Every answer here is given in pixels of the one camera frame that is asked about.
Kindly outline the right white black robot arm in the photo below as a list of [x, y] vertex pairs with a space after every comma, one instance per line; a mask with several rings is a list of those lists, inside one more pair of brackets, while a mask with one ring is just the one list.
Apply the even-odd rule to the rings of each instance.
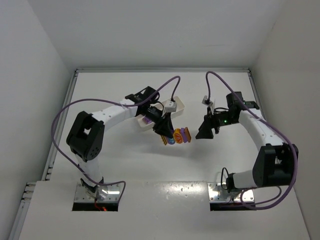
[[240, 91], [228, 94], [226, 100], [228, 108], [216, 111], [209, 97], [203, 97], [202, 103], [207, 106], [207, 113], [195, 136], [196, 139], [213, 139], [221, 127], [241, 124], [253, 140], [258, 155], [251, 170], [227, 175], [225, 189], [234, 192], [249, 188], [290, 185], [298, 148], [290, 147], [262, 122], [264, 118], [255, 101], [245, 101]]

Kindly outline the purple lego brick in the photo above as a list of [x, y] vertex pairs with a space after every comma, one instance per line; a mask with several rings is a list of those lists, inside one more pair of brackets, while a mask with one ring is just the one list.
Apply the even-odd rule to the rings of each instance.
[[149, 118], [144, 117], [144, 118], [142, 119], [142, 122], [143, 122], [144, 124], [146, 124], [146, 125], [149, 125], [149, 124], [151, 124], [153, 121], [150, 120]]

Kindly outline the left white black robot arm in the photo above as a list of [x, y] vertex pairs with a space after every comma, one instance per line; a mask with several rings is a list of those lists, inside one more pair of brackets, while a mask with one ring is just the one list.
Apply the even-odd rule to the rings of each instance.
[[96, 195], [99, 185], [104, 183], [97, 157], [102, 150], [106, 130], [142, 115], [154, 123], [153, 131], [156, 134], [173, 138], [171, 114], [176, 112], [178, 105], [174, 99], [170, 99], [162, 109], [158, 109], [154, 105], [159, 97], [160, 94], [148, 86], [125, 96], [116, 105], [93, 113], [82, 111], [76, 116], [66, 143], [83, 171], [81, 184], [90, 194]]

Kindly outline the brown orange lego plate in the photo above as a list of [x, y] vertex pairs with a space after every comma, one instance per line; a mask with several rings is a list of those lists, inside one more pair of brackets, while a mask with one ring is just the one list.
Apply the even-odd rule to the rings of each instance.
[[189, 131], [189, 129], [187, 127], [184, 129], [184, 133], [186, 135], [187, 141], [190, 143], [191, 139], [192, 139], [192, 136], [191, 136], [190, 131]]

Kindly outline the white three-compartment tray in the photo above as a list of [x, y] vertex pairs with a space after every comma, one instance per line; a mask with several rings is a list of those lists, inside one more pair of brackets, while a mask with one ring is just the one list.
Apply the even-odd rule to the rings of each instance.
[[152, 129], [156, 123], [158, 126], [158, 122], [164, 119], [166, 114], [170, 114], [171, 120], [180, 116], [185, 109], [185, 105], [178, 96], [174, 96], [173, 99], [169, 98], [162, 102], [156, 101], [155, 103], [151, 103], [149, 109], [149, 113], [140, 114], [136, 117], [142, 131]]

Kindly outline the yellow striped lego brick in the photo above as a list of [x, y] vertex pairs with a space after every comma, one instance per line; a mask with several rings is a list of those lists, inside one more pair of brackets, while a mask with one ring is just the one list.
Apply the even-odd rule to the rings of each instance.
[[163, 144], [165, 146], [169, 144], [169, 139], [166, 136], [161, 135], [161, 139], [162, 139]]

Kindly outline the thin purple lego plate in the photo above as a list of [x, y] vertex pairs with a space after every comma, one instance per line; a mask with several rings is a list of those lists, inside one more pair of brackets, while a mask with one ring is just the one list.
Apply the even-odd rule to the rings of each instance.
[[181, 129], [180, 129], [180, 134], [181, 134], [181, 136], [182, 136], [183, 142], [184, 142], [184, 143], [188, 143], [187, 137], [186, 137], [186, 135], [185, 135], [185, 128], [181, 128]]

